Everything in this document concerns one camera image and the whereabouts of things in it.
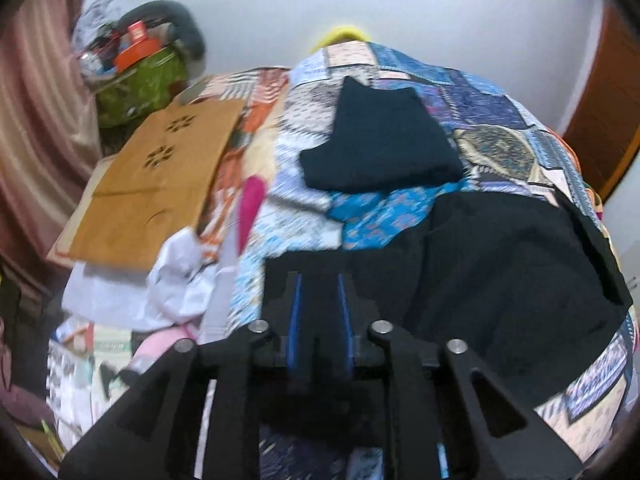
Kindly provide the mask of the brown wooden door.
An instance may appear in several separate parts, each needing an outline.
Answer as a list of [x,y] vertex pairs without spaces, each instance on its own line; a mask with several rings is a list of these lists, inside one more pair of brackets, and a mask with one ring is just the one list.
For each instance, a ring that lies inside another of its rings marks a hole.
[[639,63],[639,40],[608,4],[585,90],[564,133],[582,176],[602,200],[639,151]]

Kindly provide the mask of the dark black pants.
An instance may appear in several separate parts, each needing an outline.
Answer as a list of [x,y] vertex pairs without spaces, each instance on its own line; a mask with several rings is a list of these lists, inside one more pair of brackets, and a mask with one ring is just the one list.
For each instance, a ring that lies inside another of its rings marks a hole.
[[292,272],[347,274],[416,338],[465,340],[580,457],[611,430],[628,385],[632,299],[608,241],[564,197],[439,196],[382,248],[268,260],[266,301]]

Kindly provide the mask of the folded dark teal garment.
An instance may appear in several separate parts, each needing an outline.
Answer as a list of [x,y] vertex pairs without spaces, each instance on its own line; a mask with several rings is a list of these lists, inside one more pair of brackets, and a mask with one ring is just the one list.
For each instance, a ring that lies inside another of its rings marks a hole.
[[299,153],[305,184],[326,192],[386,192],[463,177],[446,131],[410,89],[378,90],[347,77],[329,140]]

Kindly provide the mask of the pink cloth strip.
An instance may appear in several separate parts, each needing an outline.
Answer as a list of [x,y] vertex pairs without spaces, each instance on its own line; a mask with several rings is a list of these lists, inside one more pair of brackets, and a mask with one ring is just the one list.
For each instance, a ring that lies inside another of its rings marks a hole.
[[238,252],[242,254],[246,247],[250,230],[258,215],[262,201],[266,195],[266,182],[262,177],[248,177],[242,187],[239,204]]

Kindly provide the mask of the grey neck pillow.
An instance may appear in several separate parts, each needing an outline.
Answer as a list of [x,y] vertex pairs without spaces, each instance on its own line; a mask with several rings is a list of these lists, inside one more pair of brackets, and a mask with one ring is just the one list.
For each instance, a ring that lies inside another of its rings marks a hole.
[[204,37],[186,6],[172,0],[153,0],[124,14],[115,30],[123,35],[128,27],[142,21],[147,29],[168,25],[170,42],[178,42],[192,61],[201,61],[206,53]]

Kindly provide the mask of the orange box in bag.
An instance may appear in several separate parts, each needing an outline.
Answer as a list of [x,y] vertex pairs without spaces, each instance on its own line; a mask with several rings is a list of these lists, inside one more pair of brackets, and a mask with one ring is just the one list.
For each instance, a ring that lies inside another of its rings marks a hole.
[[120,36],[118,53],[114,59],[116,72],[122,73],[128,70],[134,64],[158,52],[162,47],[162,42],[149,34],[142,21],[133,22]]

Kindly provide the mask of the striped pink curtain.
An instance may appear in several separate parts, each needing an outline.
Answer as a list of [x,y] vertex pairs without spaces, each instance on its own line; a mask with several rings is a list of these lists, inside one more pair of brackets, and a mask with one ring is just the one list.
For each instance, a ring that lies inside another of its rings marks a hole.
[[10,0],[1,12],[1,263],[45,294],[47,253],[101,156],[72,32],[84,0]]

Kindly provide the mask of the blue patchwork bedspread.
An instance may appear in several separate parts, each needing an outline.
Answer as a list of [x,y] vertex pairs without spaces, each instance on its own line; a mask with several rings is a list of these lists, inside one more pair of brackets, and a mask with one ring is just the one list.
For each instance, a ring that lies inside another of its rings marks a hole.
[[597,479],[639,331],[572,149],[367,41],[212,78],[94,188],[63,306],[98,364],[63,479]]

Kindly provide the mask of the yellow curved tube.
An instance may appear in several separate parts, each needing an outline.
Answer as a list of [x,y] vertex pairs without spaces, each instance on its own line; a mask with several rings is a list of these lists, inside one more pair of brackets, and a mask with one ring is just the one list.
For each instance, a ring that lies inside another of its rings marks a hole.
[[352,25],[340,25],[331,28],[322,38],[311,48],[310,53],[320,49],[342,44],[349,41],[369,41],[371,37],[362,29]]

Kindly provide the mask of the brown cardboard box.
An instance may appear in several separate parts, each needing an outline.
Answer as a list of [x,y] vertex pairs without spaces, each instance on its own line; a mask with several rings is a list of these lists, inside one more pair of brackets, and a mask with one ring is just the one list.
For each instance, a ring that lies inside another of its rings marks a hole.
[[119,153],[96,166],[49,261],[150,270],[165,240],[198,227],[245,105],[208,99],[151,114]]

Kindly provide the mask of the white crumpled cloth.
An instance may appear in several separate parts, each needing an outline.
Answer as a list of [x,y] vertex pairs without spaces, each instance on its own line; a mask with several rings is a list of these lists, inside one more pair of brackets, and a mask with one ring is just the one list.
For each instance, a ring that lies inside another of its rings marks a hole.
[[62,309],[94,324],[154,332],[203,315],[217,274],[193,229],[184,228],[166,240],[149,272],[76,263]]

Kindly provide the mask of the green fabric bag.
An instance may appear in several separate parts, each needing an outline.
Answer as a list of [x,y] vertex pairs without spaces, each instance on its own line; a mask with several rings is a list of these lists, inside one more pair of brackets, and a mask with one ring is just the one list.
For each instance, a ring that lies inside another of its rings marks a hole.
[[186,64],[166,47],[111,79],[94,92],[100,128],[113,128],[167,106],[188,82]]

